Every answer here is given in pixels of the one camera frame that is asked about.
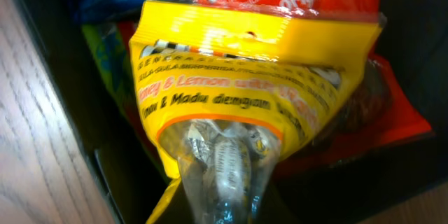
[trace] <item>orange stripe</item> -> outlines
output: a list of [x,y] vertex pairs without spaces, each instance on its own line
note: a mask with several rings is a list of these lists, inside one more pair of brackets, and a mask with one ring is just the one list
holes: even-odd
[[195,47],[195,46],[190,46],[190,52],[192,53],[198,53],[199,52],[199,48]]
[[279,129],[277,129],[276,127],[274,127],[273,125],[271,125],[265,121],[256,120],[256,119],[252,119],[252,118],[245,118],[245,117],[240,117],[240,116],[235,116],[235,115],[206,114],[206,113],[184,115],[184,116],[180,116],[180,117],[173,118],[173,119],[169,120],[157,131],[157,134],[155,136],[156,141],[159,142],[160,134],[169,126],[173,125],[174,123],[179,123],[179,122],[183,122],[185,120],[192,120],[192,119],[230,120],[230,121],[237,121],[237,122],[241,122],[241,123],[250,123],[253,125],[259,125],[259,126],[263,126],[263,127],[267,128],[278,139],[280,139],[280,141],[283,141],[283,133]]
[[213,52],[213,56],[224,57],[224,52]]

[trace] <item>yellow candy bag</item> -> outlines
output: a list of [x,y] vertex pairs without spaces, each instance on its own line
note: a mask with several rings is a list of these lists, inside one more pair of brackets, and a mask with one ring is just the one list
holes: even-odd
[[275,164],[341,109],[380,31],[313,10],[145,2],[130,41],[141,121],[198,223],[256,216]]

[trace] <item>clear candy wrapper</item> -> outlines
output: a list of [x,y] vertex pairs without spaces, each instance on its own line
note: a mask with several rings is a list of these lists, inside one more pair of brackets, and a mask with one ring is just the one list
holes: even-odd
[[189,150],[178,163],[198,223],[255,217],[280,141],[257,125],[207,119],[183,123],[190,124],[184,146]]

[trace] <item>wood grain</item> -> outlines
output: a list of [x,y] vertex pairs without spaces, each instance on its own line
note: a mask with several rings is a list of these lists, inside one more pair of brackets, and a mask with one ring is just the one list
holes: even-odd
[[0,223],[113,223],[12,0],[0,0]]
[[359,224],[448,223],[448,183],[421,193]]

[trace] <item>wooden surface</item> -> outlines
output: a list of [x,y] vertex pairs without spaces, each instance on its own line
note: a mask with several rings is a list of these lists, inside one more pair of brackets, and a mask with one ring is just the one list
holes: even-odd
[[0,223],[113,223],[12,0],[0,0]]
[[393,206],[359,224],[446,224],[448,183]]

